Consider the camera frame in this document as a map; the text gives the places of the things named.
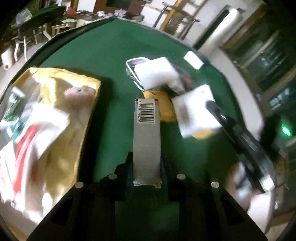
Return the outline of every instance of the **barcode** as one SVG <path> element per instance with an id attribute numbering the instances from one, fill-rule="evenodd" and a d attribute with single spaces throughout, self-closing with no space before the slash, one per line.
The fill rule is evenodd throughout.
<path id="1" fill-rule="evenodd" d="M 138 102 L 138 122 L 154 124 L 154 103 Z"/>

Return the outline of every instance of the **red and white package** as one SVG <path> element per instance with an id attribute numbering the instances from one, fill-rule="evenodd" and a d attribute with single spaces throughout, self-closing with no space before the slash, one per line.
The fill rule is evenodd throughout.
<path id="1" fill-rule="evenodd" d="M 69 125 L 68 117 L 61 110 L 36 103 L 20 135 L 15 156 L 12 142 L 0 151 L 1 198 L 29 216 L 34 212 L 43 216 L 47 149 Z"/>

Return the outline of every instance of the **red stripe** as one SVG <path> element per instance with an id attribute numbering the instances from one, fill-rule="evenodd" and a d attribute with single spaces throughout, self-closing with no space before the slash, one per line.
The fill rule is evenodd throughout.
<path id="1" fill-rule="evenodd" d="M 22 174 L 24 170 L 25 159 L 28 151 L 28 147 L 31 144 L 33 138 L 38 133 L 40 129 L 40 125 L 31 125 L 24 136 L 21 138 L 20 142 L 17 145 L 17 149 L 15 152 L 16 156 L 16 170 L 17 170 L 17 178 L 13 183 L 13 190 L 15 193 L 19 193 L 21 191 L 21 183 L 22 183 Z"/>

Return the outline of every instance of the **gray box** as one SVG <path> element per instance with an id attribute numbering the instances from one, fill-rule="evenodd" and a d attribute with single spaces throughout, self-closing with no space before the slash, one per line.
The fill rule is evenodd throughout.
<path id="1" fill-rule="evenodd" d="M 133 126 L 133 183 L 159 187 L 160 120 L 156 99 L 136 99 Z"/>

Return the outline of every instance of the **white cylinder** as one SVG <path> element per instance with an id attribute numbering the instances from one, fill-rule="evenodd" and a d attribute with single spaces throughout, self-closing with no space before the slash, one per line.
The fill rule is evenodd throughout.
<path id="1" fill-rule="evenodd" d="M 10 69 L 10 67 L 13 66 L 13 64 L 15 63 L 13 52 L 13 47 L 9 46 L 9 48 L 5 52 L 3 52 L 3 54 L 1 54 L 4 70 Z"/>

